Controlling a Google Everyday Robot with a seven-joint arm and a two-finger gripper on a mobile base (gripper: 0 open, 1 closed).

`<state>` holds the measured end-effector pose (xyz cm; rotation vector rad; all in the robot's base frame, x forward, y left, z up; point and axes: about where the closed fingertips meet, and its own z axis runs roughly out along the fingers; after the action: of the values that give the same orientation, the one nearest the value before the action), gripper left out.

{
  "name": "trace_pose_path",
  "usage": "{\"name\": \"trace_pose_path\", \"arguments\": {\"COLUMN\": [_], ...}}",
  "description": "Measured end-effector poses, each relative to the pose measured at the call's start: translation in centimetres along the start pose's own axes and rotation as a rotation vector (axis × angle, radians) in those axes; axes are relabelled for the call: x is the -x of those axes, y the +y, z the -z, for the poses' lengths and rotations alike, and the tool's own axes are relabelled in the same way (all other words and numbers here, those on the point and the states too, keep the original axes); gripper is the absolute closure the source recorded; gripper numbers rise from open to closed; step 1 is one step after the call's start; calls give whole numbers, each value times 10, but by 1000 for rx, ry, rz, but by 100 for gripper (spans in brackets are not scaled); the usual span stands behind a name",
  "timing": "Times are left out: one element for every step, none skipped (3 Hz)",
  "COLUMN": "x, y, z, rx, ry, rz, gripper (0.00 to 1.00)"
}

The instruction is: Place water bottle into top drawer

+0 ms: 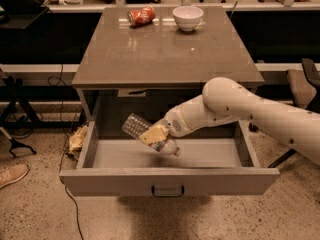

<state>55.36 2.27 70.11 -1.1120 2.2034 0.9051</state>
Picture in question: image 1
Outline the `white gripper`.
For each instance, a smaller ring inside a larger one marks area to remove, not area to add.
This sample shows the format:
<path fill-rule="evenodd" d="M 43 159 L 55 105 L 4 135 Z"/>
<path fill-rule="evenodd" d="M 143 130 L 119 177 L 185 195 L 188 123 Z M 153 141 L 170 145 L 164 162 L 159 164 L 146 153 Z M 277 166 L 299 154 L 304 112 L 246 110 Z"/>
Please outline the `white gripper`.
<path fill-rule="evenodd" d="M 164 116 L 166 126 L 155 125 L 143 132 L 139 136 L 139 140 L 146 145 L 164 141 L 170 135 L 176 138 L 181 138 L 193 132 L 193 129 L 188 125 L 190 119 L 191 108 L 186 103 L 175 106 L 170 109 Z"/>

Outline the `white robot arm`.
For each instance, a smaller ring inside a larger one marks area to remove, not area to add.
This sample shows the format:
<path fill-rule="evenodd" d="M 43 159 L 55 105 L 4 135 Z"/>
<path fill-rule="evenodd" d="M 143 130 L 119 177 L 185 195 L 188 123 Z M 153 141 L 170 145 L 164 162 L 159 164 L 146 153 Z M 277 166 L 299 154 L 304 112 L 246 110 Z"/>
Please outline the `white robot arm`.
<path fill-rule="evenodd" d="M 259 97 L 232 79 L 209 80 L 202 93 L 170 109 L 140 136 L 151 145 L 172 136 L 180 138 L 203 127 L 248 120 L 265 133 L 312 162 L 320 164 L 319 102 L 299 108 Z"/>

